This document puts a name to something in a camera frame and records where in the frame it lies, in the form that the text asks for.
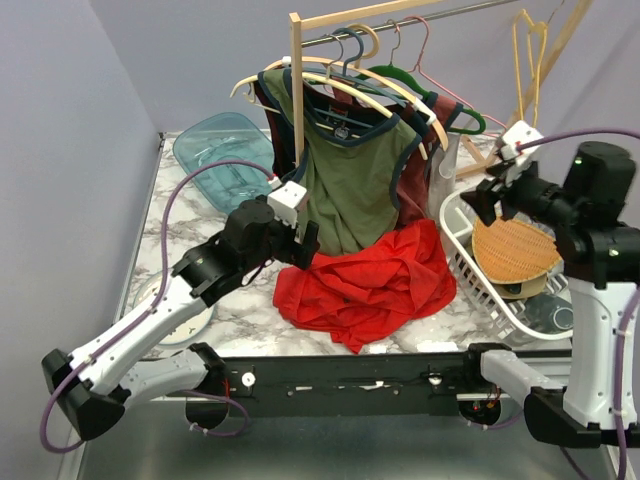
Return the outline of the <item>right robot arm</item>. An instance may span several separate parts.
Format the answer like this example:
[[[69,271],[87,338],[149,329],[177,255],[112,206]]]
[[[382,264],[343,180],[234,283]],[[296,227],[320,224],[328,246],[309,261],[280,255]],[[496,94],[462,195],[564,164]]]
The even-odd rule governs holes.
[[[573,308],[567,385],[536,373],[506,347],[474,346],[460,379],[480,392],[495,384],[517,401],[531,436],[569,448],[639,445],[633,397],[633,349],[639,306],[639,231],[619,215],[636,173],[622,147],[581,143],[563,185],[541,179],[535,164],[513,175],[513,160],[461,193],[485,225],[496,210],[550,228]]]

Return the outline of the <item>red tank top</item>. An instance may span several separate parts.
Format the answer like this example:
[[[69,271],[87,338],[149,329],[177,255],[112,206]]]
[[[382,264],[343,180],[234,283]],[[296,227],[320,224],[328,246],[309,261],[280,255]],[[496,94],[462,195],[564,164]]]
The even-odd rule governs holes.
[[[282,269],[273,305],[296,328],[327,333],[358,354],[439,312],[456,293],[437,226],[422,219],[358,253],[318,254],[307,270]]]

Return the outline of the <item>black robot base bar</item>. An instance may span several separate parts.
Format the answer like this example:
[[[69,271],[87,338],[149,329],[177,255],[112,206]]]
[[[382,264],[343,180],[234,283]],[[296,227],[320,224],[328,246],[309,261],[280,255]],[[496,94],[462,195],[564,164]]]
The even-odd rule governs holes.
[[[449,353],[235,357],[218,360],[187,401],[188,421],[214,429],[231,416],[496,417],[507,392],[480,375],[478,345]]]

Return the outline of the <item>yellow hanger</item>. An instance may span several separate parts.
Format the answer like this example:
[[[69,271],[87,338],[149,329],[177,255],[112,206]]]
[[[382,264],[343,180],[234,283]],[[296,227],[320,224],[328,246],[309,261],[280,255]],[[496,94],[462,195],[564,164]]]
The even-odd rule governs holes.
[[[539,116],[542,61],[547,46],[548,24],[544,21],[534,21],[526,9],[521,9],[512,22],[512,52],[517,96],[516,112],[517,119],[524,120],[528,106],[525,105],[525,91],[522,82],[520,41],[518,38],[520,31],[525,33],[526,60],[530,76],[530,86],[533,89],[531,125],[536,127]]]

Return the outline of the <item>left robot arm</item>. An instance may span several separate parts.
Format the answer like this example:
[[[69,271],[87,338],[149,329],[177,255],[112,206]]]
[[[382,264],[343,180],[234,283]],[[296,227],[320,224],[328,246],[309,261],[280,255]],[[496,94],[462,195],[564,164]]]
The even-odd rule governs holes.
[[[142,362],[178,326],[239,289],[246,275],[278,260],[306,269],[318,250],[318,226],[297,236],[307,195],[287,184],[244,201],[220,232],[164,267],[151,297],[97,338],[70,353],[53,349],[41,361],[50,398],[82,441],[116,425],[135,401],[181,390],[214,393],[222,380],[215,352],[194,345],[174,360]]]

